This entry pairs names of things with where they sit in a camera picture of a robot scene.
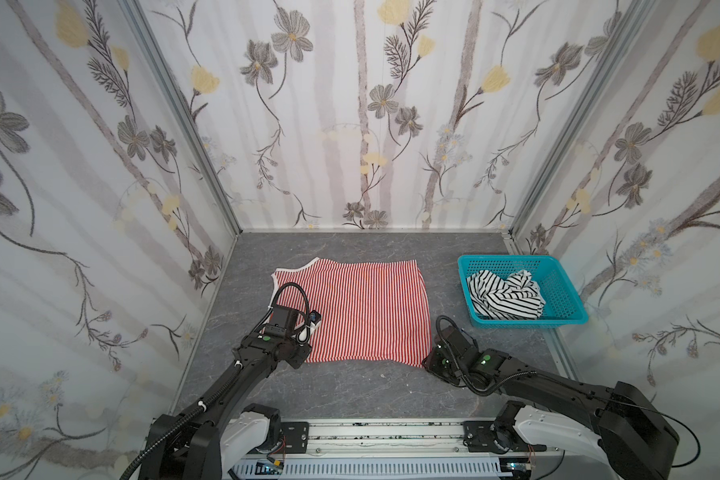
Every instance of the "metal corner post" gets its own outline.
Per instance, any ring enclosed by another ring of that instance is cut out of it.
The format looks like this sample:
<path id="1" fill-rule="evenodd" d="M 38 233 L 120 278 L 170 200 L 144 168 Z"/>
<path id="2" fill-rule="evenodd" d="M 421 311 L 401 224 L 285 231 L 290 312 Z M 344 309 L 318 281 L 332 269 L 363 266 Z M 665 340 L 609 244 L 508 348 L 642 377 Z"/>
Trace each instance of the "metal corner post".
<path id="1" fill-rule="evenodd" d="M 155 75 L 160 90 L 163 91 L 163 96 L 167 100 L 168 106 L 176 116 L 176 120 L 178 120 L 182 128 L 185 138 L 189 140 L 190 146 L 199 160 L 198 163 L 200 164 L 199 167 L 202 171 L 202 176 L 206 179 L 213 198 L 221 209 L 226 224 L 234 236 L 240 235 L 242 232 L 240 223 L 237 221 L 234 211 L 232 211 L 230 202 L 227 201 L 226 192 L 221 182 L 219 182 L 219 178 L 216 176 L 213 163 L 208 157 L 208 153 L 202 147 L 200 134 L 197 133 L 195 122 L 192 120 L 192 114 L 182 98 L 181 90 L 179 90 L 179 86 L 176 84 L 170 72 L 163 53 L 160 51 L 154 33 L 144 16 L 144 10 L 142 10 L 141 5 L 139 5 L 139 0 L 117 1 L 123 10 L 123 14 L 125 14 L 130 30 L 136 36 L 136 40 L 146 56 L 146 60 Z"/>
<path id="2" fill-rule="evenodd" d="M 621 60 L 626 56 L 633 40 L 640 32 L 640 27 L 643 26 L 655 3 L 656 0 L 633 0 L 626 9 L 624 17 L 616 26 L 614 40 L 608 44 L 603 59 L 597 63 L 592 77 L 586 83 L 584 91 L 576 101 L 574 110 L 571 111 L 560 135 L 539 169 L 532 187 L 528 190 L 528 195 L 523 199 L 523 203 L 520 205 L 512 224 L 512 234 L 522 230 L 525 223 L 528 222 L 534 208 L 540 202 L 541 196 L 552 181 L 557 168 L 565 158 L 570 145 L 574 142 L 574 139 L 576 139 L 579 131 L 584 126 L 584 122 L 594 110 L 597 101 L 605 91 L 608 81 Z"/>

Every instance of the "gray table surface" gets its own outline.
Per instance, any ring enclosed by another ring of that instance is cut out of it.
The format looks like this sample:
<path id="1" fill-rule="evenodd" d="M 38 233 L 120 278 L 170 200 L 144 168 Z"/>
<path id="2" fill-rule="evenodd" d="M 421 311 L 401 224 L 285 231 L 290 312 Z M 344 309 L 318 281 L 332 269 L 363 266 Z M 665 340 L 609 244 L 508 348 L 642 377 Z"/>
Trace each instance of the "gray table surface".
<path id="1" fill-rule="evenodd" d="M 432 321 L 448 315 L 478 340 L 481 349 L 503 350 L 555 372 L 540 330 L 475 329 L 470 324 L 457 258 L 506 253 L 499 234 L 243 234 L 219 286 L 177 408 L 197 399 L 229 366 L 232 348 L 266 312 L 275 268 L 299 268 L 316 256 L 343 263 L 416 259 Z M 347 360 L 306 363 L 298 370 L 283 362 L 253 389 L 249 400 L 279 408 L 283 418 L 404 418 L 496 416 L 507 397 L 478 397 L 424 369 L 393 361 Z"/>

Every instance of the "black and white striped cloth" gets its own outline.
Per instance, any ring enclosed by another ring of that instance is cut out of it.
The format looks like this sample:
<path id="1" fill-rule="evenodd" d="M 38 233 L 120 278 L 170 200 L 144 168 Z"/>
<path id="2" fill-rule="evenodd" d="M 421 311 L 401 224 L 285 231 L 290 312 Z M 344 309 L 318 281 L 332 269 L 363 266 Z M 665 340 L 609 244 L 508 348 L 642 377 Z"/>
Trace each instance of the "black and white striped cloth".
<path id="1" fill-rule="evenodd" d="M 535 320 L 546 303 L 526 270 L 506 280 L 481 270 L 467 278 L 467 285 L 475 312 L 491 320 Z"/>

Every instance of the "perforated basket wall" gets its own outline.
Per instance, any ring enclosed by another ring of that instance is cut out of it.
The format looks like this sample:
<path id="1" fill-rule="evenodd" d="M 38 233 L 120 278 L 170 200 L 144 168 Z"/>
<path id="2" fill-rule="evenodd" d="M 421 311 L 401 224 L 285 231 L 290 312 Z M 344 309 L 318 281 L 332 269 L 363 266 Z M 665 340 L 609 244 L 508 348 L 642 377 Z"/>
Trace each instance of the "perforated basket wall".
<path id="1" fill-rule="evenodd" d="M 469 296 L 467 278 L 480 270 L 489 270 L 502 279 L 519 270 L 530 272 L 531 279 L 539 283 L 541 296 L 547 301 L 538 320 L 491 320 L 474 311 Z M 555 328 L 560 325 L 580 324 L 587 320 L 584 305 L 557 259 L 544 255 L 462 255 L 458 259 L 461 287 L 472 319 L 480 328 Z"/>

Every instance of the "red and white striped shirt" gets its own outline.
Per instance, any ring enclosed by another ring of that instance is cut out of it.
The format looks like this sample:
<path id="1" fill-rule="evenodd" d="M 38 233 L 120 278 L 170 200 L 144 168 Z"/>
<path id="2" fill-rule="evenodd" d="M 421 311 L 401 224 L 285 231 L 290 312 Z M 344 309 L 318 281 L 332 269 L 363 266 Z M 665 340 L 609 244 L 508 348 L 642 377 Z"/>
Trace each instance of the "red and white striped shirt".
<path id="1" fill-rule="evenodd" d="M 390 264 L 340 264 L 315 258 L 296 270 L 278 268 L 280 285 L 296 282 L 322 323 L 310 339 L 308 362 L 395 360 L 421 366 L 432 348 L 429 303 L 416 260 Z M 304 309 L 294 288 L 281 305 Z"/>

